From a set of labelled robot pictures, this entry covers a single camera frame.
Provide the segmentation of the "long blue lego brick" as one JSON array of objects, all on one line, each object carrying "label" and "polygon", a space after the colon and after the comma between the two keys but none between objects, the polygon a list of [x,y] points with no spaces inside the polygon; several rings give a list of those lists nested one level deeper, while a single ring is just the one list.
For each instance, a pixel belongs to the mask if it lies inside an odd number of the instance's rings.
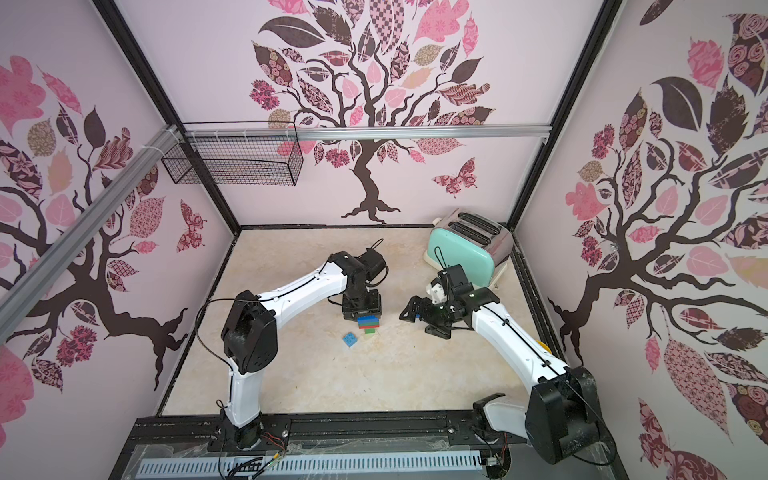
[{"label": "long blue lego brick", "polygon": [[357,324],[380,324],[380,319],[377,316],[364,316],[357,319]]}]

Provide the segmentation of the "small light blue lego brick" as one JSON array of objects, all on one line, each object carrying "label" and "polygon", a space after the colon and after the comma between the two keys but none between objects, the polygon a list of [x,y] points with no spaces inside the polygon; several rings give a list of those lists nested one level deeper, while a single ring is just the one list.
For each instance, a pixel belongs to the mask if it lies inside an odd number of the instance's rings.
[{"label": "small light blue lego brick", "polygon": [[353,333],[347,333],[347,334],[345,334],[345,335],[342,337],[342,340],[344,341],[344,343],[345,343],[345,344],[346,344],[348,347],[352,347],[352,346],[354,346],[354,345],[357,343],[357,341],[358,341],[358,339],[357,339],[357,336],[356,336],[355,334],[353,334]]}]

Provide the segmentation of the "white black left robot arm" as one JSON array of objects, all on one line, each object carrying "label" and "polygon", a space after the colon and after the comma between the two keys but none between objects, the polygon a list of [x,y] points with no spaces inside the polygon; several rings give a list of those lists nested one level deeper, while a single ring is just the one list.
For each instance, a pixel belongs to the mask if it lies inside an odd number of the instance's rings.
[{"label": "white black left robot arm", "polygon": [[369,247],[359,255],[331,254],[322,266],[272,291],[248,290],[235,297],[221,332],[230,367],[223,429],[241,450],[254,447],[265,433],[260,393],[265,368],[278,353],[279,330],[297,315],[340,295],[344,319],[379,317],[382,300],[373,280],[388,270],[383,256]]}]

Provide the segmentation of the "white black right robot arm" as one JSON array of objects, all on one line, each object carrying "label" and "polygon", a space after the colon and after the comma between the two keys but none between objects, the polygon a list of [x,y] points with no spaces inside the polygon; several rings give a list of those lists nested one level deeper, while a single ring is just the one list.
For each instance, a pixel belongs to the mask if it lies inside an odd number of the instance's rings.
[{"label": "white black right robot arm", "polygon": [[605,466],[617,459],[594,376],[545,349],[512,318],[491,290],[480,288],[441,302],[413,296],[399,318],[421,321],[427,333],[444,339],[463,322],[516,372],[528,393],[527,404],[517,405],[503,395],[483,400],[481,417],[492,431],[526,439],[549,464],[577,457],[597,443],[607,449]]}]

